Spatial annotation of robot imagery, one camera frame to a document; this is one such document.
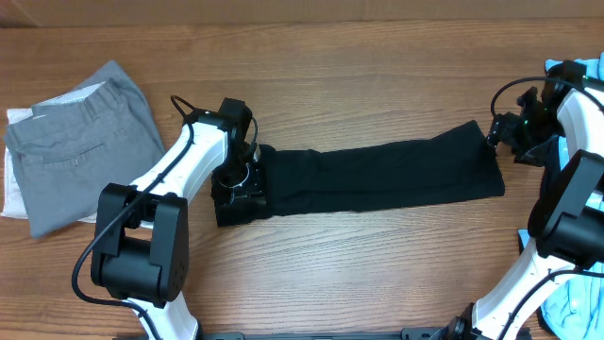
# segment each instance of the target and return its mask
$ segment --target blue fabric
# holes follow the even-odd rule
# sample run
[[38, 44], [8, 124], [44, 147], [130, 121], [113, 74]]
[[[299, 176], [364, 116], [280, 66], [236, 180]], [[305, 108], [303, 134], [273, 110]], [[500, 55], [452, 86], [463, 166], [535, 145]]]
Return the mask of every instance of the blue fabric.
[[[587, 66], [587, 76], [604, 79], [604, 53], [599, 59], [577, 59]], [[548, 60], [545, 69], [561, 61]], [[559, 156], [561, 169], [568, 164], [566, 139], [560, 137]], [[518, 231], [524, 246], [529, 241], [526, 229]], [[604, 264], [596, 263], [590, 271], [604, 273]], [[545, 323], [562, 340], [604, 339], [604, 280], [576, 277], [558, 288], [541, 306]]]

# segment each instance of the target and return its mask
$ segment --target black cloth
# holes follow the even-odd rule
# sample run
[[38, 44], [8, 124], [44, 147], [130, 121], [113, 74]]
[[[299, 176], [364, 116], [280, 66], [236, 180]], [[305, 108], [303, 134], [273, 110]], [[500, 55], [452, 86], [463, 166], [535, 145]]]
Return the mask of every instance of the black cloth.
[[366, 212], [503, 196], [505, 186], [475, 121], [430, 140], [333, 152], [261, 145], [268, 212]]

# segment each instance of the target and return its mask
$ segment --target wooden table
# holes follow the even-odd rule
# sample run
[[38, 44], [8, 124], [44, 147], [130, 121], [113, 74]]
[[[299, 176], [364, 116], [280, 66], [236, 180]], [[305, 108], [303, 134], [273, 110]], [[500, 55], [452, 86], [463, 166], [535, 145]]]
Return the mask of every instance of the wooden table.
[[[483, 131], [510, 80], [548, 58], [595, 58], [604, 20], [0, 30], [0, 126], [7, 108], [62, 94], [108, 60], [141, 86], [166, 146], [169, 96], [218, 109], [245, 100], [261, 143], [328, 151], [429, 138], [468, 120]], [[509, 91], [514, 109], [527, 86]], [[384, 212], [275, 217], [217, 229], [209, 186], [190, 207], [191, 312], [207, 332], [395, 331], [442, 326], [487, 294], [517, 257], [542, 170], [498, 158], [504, 197]], [[73, 224], [32, 240], [0, 218], [0, 338], [107, 339], [142, 331], [128, 310], [77, 299], [70, 276], [92, 239]], [[141, 237], [145, 230], [136, 230]], [[86, 292], [105, 297], [88, 276]], [[535, 319], [537, 339], [549, 338]]]

